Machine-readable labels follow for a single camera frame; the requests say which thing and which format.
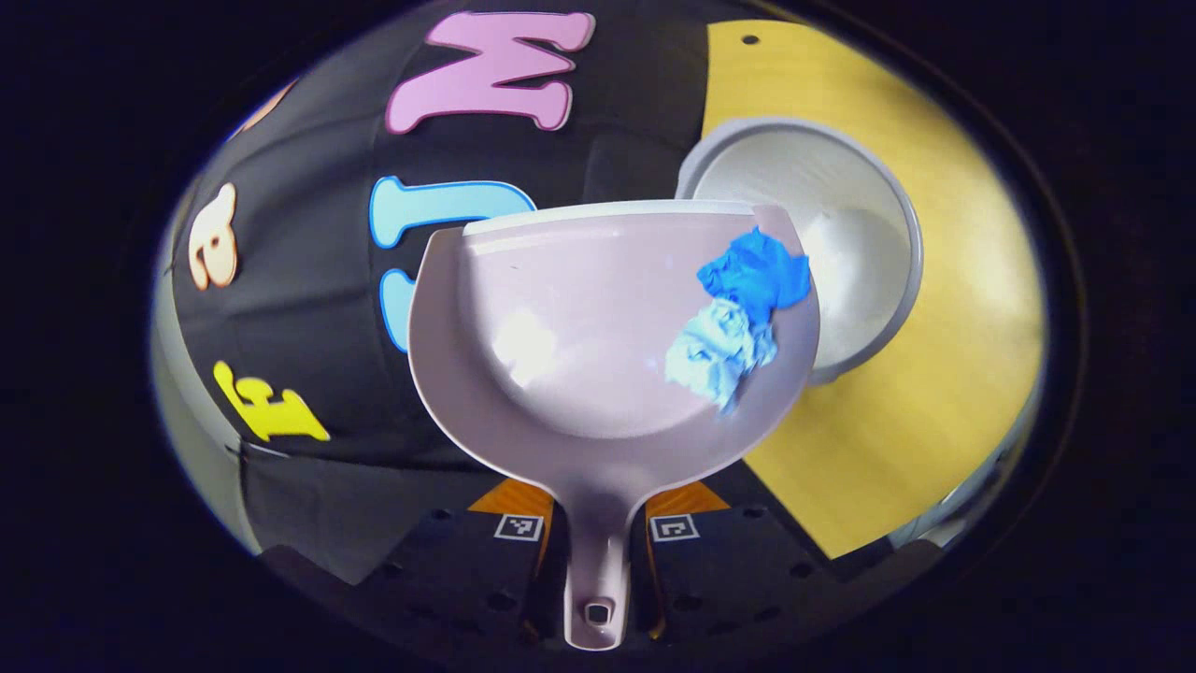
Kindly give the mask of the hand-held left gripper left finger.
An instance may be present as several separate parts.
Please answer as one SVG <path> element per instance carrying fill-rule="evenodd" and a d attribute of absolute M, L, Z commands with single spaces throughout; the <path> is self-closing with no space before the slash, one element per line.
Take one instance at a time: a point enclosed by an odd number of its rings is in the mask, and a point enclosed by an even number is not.
<path fill-rule="evenodd" d="M 563 558 L 555 498 L 487 479 L 423 510 L 350 587 L 350 616 L 422 646 L 543 646 L 560 632 Z"/>

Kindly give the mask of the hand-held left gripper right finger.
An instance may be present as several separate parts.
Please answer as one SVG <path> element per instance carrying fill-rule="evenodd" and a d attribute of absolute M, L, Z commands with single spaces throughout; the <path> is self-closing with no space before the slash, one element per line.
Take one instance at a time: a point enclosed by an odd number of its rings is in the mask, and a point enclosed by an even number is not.
<path fill-rule="evenodd" d="M 654 495 L 631 531 L 633 646 L 798 643 L 843 620 L 843 585 L 761 479 Z"/>

